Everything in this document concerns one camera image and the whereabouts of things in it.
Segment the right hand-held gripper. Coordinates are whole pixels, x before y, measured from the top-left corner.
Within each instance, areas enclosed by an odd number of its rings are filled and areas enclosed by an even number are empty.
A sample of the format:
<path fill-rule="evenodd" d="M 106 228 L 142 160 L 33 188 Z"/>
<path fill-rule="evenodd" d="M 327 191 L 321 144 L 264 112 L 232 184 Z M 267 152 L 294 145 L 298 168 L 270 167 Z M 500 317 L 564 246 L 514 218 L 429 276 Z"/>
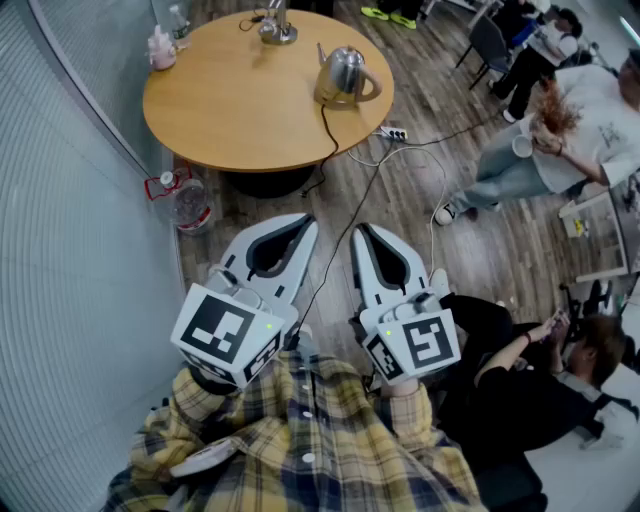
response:
<path fill-rule="evenodd" d="M 418 253 L 381 228 L 358 224 L 351 235 L 354 285 L 363 307 L 362 347 L 381 380 L 398 385 L 442 370 L 461 358 L 452 312 L 441 307 Z M 399 296 L 412 296 L 393 307 Z"/>

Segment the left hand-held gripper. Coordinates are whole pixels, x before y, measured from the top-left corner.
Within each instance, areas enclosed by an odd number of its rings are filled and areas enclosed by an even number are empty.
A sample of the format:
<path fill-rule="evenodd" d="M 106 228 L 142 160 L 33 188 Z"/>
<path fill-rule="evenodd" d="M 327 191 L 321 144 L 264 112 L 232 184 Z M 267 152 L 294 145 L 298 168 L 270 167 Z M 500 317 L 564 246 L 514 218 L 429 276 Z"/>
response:
<path fill-rule="evenodd" d="M 246 388 L 298 320 L 289 303 L 302 285 L 318 232 L 314 216 L 305 213 L 241 231 L 222 257 L 225 268 L 213 266 L 206 284 L 194 283 L 187 293 L 170 337 L 186 361 L 208 379 Z M 257 292 L 228 269 L 254 280 Z"/>

